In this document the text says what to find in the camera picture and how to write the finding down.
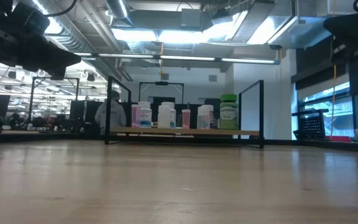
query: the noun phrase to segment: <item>wooden shelf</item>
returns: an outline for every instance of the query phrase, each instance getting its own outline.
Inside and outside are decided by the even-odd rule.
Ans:
[[[210,135],[252,135],[259,131],[213,130],[213,129],[178,129],[178,128],[112,128],[112,133],[155,133],[155,134],[210,134]]]

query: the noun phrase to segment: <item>pink bottle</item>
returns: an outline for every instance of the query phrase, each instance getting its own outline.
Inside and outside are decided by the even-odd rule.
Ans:
[[[140,127],[140,105],[132,105],[132,127]]]
[[[190,129],[190,110],[181,111],[181,126],[183,129]]]

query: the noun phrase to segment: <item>window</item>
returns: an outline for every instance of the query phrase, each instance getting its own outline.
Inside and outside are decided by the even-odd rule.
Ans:
[[[353,107],[352,98],[350,96],[349,82],[338,85],[335,91],[335,105],[334,105],[334,127],[333,136],[354,136],[353,128]],[[333,108],[333,89],[324,90],[320,93],[303,99],[300,103],[303,110],[321,110],[328,109],[324,113],[324,127],[326,136],[331,135],[332,125],[332,108]]]

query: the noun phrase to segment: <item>red object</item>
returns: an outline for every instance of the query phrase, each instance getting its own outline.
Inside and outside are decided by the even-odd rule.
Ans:
[[[327,139],[337,142],[352,142],[352,139],[349,136],[333,136],[332,139],[330,136],[327,136]]]

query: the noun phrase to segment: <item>person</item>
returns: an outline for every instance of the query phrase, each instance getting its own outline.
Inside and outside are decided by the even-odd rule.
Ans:
[[[110,128],[125,127],[126,126],[126,115],[124,108],[118,104],[119,93],[117,91],[111,92],[111,113],[110,113]],[[99,106],[94,119],[100,127],[100,134],[104,134],[106,126],[106,111],[107,111],[107,100]]]

